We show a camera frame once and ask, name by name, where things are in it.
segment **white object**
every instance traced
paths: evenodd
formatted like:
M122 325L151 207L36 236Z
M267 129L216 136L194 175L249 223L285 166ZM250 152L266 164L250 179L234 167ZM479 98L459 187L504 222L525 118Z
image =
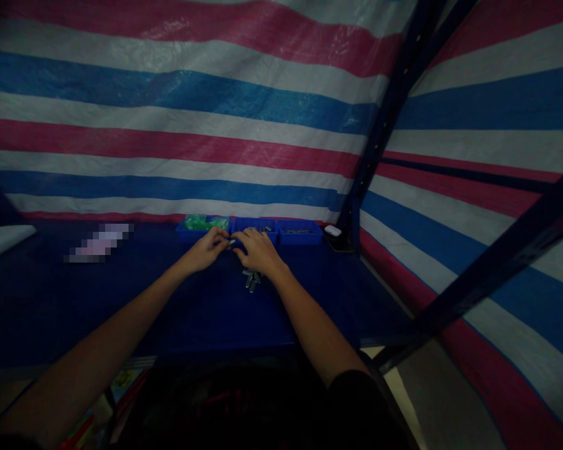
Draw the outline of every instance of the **white object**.
M339 235L342 234L342 230L336 228L333 225L328 225L327 227L324 228L324 230L327 234L331 234L335 238L337 238Z
M0 227L0 254L36 233L32 225L8 225Z

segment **blue stripe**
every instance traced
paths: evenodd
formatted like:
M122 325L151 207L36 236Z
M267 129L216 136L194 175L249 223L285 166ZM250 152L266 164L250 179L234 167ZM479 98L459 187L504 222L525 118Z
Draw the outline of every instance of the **blue stripe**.
M135 108L159 106L367 135L374 103L349 104L194 71L162 74L0 52L0 91Z
M563 130L563 68L411 97L395 128Z
M374 192L363 210L408 242L461 274L487 249L482 243ZM492 294L492 299L563 353L563 283L531 267Z
M267 186L167 177L92 177L30 171L0 171L0 188L6 194L74 198L204 199L252 204L286 203L320 206L331 211L339 211L346 196L333 189L319 187Z

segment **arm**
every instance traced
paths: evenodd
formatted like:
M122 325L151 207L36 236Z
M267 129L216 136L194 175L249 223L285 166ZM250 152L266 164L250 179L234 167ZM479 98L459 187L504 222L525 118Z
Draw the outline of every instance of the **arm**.
M244 230L232 235L246 247L234 252L249 269L265 274L280 294L292 326L307 357L325 385L341 373L358 370L369 375L363 361L344 339L325 311L294 278L282 261L266 233Z
M228 237L220 228L211 229L148 289L64 355L4 415L0 434L56 448L131 356L175 289L210 266L227 248Z

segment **metal part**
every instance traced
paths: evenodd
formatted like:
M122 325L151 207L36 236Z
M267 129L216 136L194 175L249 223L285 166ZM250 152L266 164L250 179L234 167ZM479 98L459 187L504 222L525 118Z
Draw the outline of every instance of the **metal part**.
M458 0L444 22L437 28L445 3L446 0L417 2L411 25L386 88L387 95L383 97L361 163L353 177L353 186L336 222L336 227L342 230L343 239L349 240L357 253L360 246L358 212L408 93L476 2Z
M421 333L373 359L382 373L409 357L563 240L563 176L413 321Z

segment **blue plastic bin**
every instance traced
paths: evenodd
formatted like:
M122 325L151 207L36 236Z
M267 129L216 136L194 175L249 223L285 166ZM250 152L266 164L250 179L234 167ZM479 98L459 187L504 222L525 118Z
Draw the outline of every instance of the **blue plastic bin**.
M252 217L236 217L231 228L232 234L236 231L244 231L246 228L255 227L256 229L269 227L271 231L267 231L267 235L273 244L277 243L277 225L275 219L255 219Z
M323 232L317 222L305 220L278 220L280 245L318 245ZM304 233L290 233L288 230L307 230Z
M210 222L212 219L216 217L219 216L207 216L206 221ZM229 219L230 221L227 225L227 230L226 230L228 233L231 230L231 223L232 223L231 217ZM183 244L193 244L197 242L200 238L202 238L206 233L208 233L208 230L189 230L186 228L185 221L183 221L182 223L177 225L175 232L177 233L177 236L179 236L180 241Z

